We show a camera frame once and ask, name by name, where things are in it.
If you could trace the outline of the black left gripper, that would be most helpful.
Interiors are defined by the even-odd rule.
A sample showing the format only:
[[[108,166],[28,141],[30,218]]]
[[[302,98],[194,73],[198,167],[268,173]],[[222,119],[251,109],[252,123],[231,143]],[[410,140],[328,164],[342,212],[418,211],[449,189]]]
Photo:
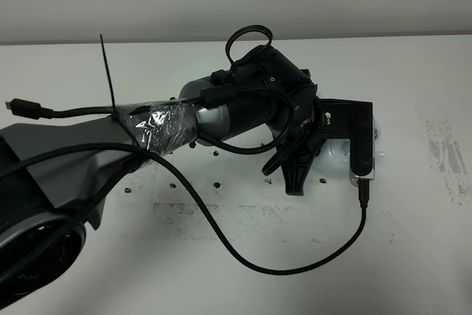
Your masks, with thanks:
[[[270,44],[259,45],[229,70],[212,73],[212,145],[232,153],[291,153],[282,163],[285,193],[303,196],[303,186],[323,141],[306,143],[320,116],[317,86],[308,69],[299,69]],[[262,124],[271,142],[239,148],[227,140]]]

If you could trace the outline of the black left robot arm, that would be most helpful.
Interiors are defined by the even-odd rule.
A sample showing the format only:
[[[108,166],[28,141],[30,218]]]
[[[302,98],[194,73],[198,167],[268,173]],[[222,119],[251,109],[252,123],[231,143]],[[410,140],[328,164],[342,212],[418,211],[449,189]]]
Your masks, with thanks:
[[[259,154],[267,147],[227,140],[267,125],[276,153],[263,173],[286,169],[319,116],[316,91],[307,69],[260,45],[229,69],[190,81],[177,100],[66,111],[11,100],[7,107],[30,123],[1,130],[1,306],[68,270],[86,227],[99,227],[105,197],[151,154],[194,142]]]

